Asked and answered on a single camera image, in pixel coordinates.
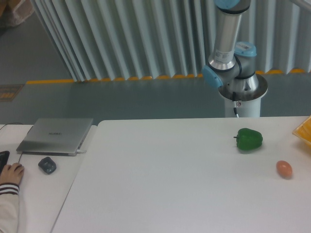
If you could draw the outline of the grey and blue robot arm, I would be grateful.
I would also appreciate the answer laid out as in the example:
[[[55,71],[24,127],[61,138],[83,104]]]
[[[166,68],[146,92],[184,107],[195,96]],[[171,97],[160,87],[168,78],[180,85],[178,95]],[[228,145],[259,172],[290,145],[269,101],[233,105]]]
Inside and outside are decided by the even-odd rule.
[[[216,0],[218,12],[212,52],[202,72],[215,87],[251,73],[276,69],[311,70],[309,0]]]

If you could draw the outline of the person's hand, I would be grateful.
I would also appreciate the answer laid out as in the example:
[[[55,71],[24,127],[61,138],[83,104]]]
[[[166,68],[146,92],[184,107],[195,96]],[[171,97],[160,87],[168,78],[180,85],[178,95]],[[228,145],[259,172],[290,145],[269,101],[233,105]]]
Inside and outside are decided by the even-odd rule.
[[[0,174],[0,184],[19,185],[24,175],[24,166],[20,163],[5,165]]]

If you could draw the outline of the white striped sleeve forearm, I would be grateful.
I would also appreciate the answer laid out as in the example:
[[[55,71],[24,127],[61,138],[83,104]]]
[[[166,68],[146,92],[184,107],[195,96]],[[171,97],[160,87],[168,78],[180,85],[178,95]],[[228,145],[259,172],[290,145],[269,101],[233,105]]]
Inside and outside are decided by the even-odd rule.
[[[19,186],[13,183],[0,185],[0,232],[16,233],[19,216]]]

